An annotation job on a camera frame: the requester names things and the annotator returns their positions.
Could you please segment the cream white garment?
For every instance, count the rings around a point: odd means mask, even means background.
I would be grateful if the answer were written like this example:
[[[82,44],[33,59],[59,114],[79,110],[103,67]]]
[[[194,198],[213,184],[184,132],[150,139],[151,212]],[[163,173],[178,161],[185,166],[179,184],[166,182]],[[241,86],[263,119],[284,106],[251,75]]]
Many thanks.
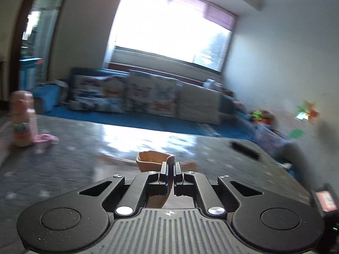
[[[175,156],[173,154],[161,153],[158,151],[142,151],[137,154],[136,163],[140,172],[160,171],[163,162],[167,162],[169,166],[173,166]],[[169,177],[168,193],[164,196],[151,196],[147,201],[147,208],[193,208],[193,200],[189,197],[174,195],[173,178]]]

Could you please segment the black remote control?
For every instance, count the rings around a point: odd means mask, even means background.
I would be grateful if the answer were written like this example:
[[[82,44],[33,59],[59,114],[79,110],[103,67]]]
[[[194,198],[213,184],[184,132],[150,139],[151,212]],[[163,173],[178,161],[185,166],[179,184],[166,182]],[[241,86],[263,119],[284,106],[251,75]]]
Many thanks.
[[[260,159],[260,153],[237,142],[237,141],[231,141],[230,146],[233,150],[237,151],[238,153],[241,153],[245,155],[246,157],[250,157],[256,161]]]

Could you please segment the clear plastic storage box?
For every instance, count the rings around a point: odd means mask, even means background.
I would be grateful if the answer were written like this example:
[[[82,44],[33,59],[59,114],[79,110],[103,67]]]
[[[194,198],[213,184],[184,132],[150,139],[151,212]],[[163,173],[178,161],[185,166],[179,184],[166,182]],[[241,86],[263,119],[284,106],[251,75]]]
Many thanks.
[[[254,142],[274,159],[284,156],[284,153],[292,144],[292,141],[274,133],[264,124],[257,125]]]

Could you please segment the beige plain cushion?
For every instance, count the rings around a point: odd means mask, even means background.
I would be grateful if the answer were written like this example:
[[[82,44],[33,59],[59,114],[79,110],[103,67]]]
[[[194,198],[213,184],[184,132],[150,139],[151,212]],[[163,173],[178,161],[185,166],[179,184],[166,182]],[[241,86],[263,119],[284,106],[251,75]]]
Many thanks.
[[[219,125],[221,94],[189,83],[179,92],[178,118],[196,123]]]

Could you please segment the colourful paper pinwheel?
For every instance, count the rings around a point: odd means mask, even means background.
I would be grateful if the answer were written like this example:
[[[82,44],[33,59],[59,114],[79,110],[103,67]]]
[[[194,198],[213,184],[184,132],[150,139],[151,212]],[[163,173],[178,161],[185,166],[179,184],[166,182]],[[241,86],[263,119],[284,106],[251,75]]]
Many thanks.
[[[297,113],[294,116],[294,122],[288,139],[299,139],[304,135],[306,124],[316,125],[320,113],[316,110],[315,103],[304,101],[301,105],[296,106]]]

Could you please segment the right butterfly cushion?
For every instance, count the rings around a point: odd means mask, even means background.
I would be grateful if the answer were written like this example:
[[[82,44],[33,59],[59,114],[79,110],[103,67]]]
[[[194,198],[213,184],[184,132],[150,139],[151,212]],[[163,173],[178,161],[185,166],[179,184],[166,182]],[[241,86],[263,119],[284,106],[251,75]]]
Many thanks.
[[[126,108],[129,111],[175,117],[180,81],[132,70],[128,77]]]

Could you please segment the butterfly cushion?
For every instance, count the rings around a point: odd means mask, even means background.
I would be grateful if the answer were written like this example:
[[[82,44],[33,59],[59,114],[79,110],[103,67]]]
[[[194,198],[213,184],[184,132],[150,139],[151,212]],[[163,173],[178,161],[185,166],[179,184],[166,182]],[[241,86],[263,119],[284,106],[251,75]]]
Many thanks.
[[[128,77],[126,108],[129,111],[175,117],[180,81],[132,70]]]
[[[120,75],[76,75],[69,108],[77,111],[125,112],[127,78]]]

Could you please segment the stuffed toys pile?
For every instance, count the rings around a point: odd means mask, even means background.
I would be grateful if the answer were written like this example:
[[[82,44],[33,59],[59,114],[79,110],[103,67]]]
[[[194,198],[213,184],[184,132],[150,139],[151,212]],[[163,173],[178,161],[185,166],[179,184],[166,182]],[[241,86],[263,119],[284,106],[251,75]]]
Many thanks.
[[[276,125],[276,119],[272,112],[264,110],[264,109],[257,109],[254,111],[249,111],[248,113],[248,120],[253,124],[266,124],[269,126]]]

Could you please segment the left butterfly cushion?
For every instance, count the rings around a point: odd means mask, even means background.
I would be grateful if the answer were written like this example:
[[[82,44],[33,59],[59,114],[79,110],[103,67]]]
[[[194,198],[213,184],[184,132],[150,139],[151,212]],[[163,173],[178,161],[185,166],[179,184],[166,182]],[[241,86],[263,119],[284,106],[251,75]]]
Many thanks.
[[[76,75],[69,108],[77,111],[125,112],[127,78],[120,75]]]

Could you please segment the white plush toy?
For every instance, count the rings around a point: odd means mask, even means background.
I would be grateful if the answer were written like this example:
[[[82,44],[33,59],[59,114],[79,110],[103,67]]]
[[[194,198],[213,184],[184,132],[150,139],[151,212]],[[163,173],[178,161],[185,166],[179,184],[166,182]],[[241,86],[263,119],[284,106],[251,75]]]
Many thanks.
[[[204,83],[203,83],[203,88],[209,89],[209,90],[213,90],[213,91],[218,91],[218,92],[223,92],[224,90],[224,86],[223,84],[216,82],[213,79],[207,79]]]

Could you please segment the pink cartoon water bottle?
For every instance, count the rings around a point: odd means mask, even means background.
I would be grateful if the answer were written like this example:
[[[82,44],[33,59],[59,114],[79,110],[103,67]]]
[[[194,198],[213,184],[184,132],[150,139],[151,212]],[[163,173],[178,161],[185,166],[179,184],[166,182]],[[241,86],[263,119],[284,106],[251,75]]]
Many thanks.
[[[10,97],[10,121],[14,143],[27,147],[34,143],[38,134],[34,98],[29,91],[15,91]]]

